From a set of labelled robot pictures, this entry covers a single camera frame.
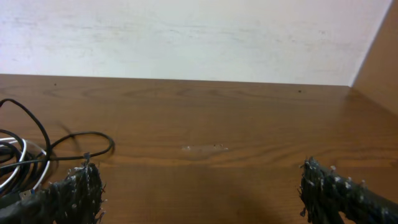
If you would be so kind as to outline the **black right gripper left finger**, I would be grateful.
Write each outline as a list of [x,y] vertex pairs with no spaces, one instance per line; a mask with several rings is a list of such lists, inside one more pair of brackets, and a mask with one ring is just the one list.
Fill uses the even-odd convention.
[[60,182],[1,209],[1,224],[101,223],[104,186],[94,163],[85,162]]

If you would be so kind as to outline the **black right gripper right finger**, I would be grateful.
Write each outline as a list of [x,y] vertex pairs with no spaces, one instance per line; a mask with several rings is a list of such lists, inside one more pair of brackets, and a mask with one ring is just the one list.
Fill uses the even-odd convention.
[[303,169],[298,189],[304,204],[300,216],[309,223],[343,223],[341,213],[354,223],[397,224],[397,204],[370,191],[365,183],[336,173],[310,157]]

